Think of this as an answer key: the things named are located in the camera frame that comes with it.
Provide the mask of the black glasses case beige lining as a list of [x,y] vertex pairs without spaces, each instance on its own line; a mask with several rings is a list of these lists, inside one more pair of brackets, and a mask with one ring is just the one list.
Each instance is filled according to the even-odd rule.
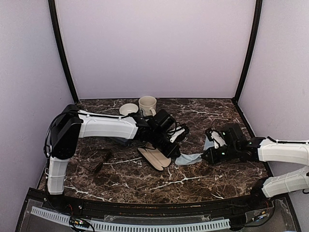
[[151,143],[138,147],[137,152],[157,171],[163,171],[171,164],[171,158],[167,158]]

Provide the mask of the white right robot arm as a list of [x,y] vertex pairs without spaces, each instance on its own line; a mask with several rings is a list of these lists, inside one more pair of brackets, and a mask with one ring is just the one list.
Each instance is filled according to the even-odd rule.
[[271,137],[246,139],[238,124],[226,124],[221,130],[208,128],[210,143],[202,158],[208,164],[239,159],[242,162],[282,162],[302,165],[301,169],[279,176],[258,180],[251,189],[246,205],[256,210],[265,199],[302,190],[309,192],[309,142],[281,141]]

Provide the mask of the black aviator sunglasses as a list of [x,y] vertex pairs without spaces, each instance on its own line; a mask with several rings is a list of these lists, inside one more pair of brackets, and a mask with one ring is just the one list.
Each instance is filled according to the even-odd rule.
[[171,143],[182,142],[188,135],[189,128],[185,123],[180,124],[179,122],[174,122],[174,127],[167,130],[167,136]]

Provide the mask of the light blue cleaning cloth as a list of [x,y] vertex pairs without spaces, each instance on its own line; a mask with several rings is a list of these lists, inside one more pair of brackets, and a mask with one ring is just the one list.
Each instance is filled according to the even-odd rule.
[[178,166],[191,165],[202,161],[202,153],[196,154],[181,154],[176,158],[175,164]]

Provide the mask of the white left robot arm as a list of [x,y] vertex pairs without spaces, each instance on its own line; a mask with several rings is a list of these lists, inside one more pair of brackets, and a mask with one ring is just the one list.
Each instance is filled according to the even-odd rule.
[[74,156],[78,140],[86,137],[108,137],[139,140],[143,145],[137,151],[156,170],[168,167],[172,158],[178,158],[179,142],[189,133],[186,124],[178,123],[166,110],[153,116],[139,111],[127,115],[104,115],[79,110],[68,105],[51,122],[44,141],[43,152],[48,159],[47,192],[49,203],[58,211],[68,207],[68,199],[62,196],[66,170]]

